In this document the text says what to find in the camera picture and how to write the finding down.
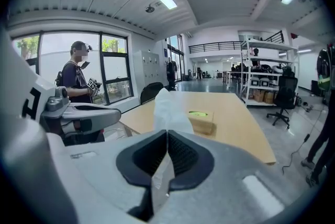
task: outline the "office chair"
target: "office chair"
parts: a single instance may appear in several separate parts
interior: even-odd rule
[[[276,122],[281,119],[287,124],[287,128],[289,129],[289,118],[283,115],[283,111],[287,109],[294,109],[294,97],[295,97],[295,89],[298,84],[298,79],[294,77],[281,76],[279,77],[279,91],[276,99],[274,100],[274,104],[281,108],[280,113],[271,114],[268,113],[266,117],[275,116],[277,117],[273,122],[273,126],[275,126]]]
[[[148,84],[145,88],[143,88],[141,97],[140,97],[140,104],[143,105],[144,103],[154,99],[158,92],[163,88],[162,83],[151,83]]]

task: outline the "black t-shirt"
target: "black t-shirt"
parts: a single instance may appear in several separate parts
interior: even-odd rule
[[[69,61],[68,63],[66,63],[63,68],[62,74],[63,86],[77,89],[88,88],[80,66],[76,65],[74,62]],[[70,97],[70,101],[75,103],[92,103],[89,94]]]

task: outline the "ceiling sensor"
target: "ceiling sensor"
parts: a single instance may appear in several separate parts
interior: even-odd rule
[[[149,6],[146,8],[146,12],[147,12],[147,13],[152,13],[152,12],[154,12],[154,11],[155,11],[155,8],[152,7],[152,6],[149,4]]]

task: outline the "shoe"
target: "shoe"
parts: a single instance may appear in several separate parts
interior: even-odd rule
[[[307,158],[305,158],[305,159],[303,159],[303,160],[301,161],[301,165],[302,165],[303,167],[308,167],[309,169],[314,169],[314,167],[315,167],[314,162],[308,162],[308,161],[307,161]]]
[[[314,178],[312,176],[312,172],[310,175],[306,176],[306,182],[309,185],[309,187],[314,187],[316,185],[319,185],[319,179],[318,178]]]

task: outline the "shelf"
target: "shelf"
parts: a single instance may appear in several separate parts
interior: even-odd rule
[[[264,76],[282,76],[282,74],[278,73],[265,73],[265,72],[250,72],[251,75],[264,75]]]
[[[249,88],[252,88],[252,89],[261,89],[261,90],[273,90],[273,91],[278,91],[279,90],[279,87],[278,86],[275,86],[275,87],[266,87],[266,86],[253,86],[253,85],[250,85]]]
[[[275,49],[275,50],[281,50],[281,51],[287,51],[287,50],[292,50],[292,49],[297,50],[297,48],[294,48],[287,44],[268,42],[268,41],[258,41],[255,39],[249,40],[249,46],[252,48],[268,48],[268,49]],[[243,44],[242,48],[246,49],[247,43]]]
[[[275,104],[268,104],[265,102],[257,102],[254,99],[246,99],[245,97],[242,98],[242,100],[245,102],[248,106],[276,106]]]
[[[278,63],[294,63],[294,61],[290,61],[287,59],[274,59],[274,58],[263,58],[263,57],[250,57],[250,60],[256,61],[270,61],[270,62],[278,62]]]

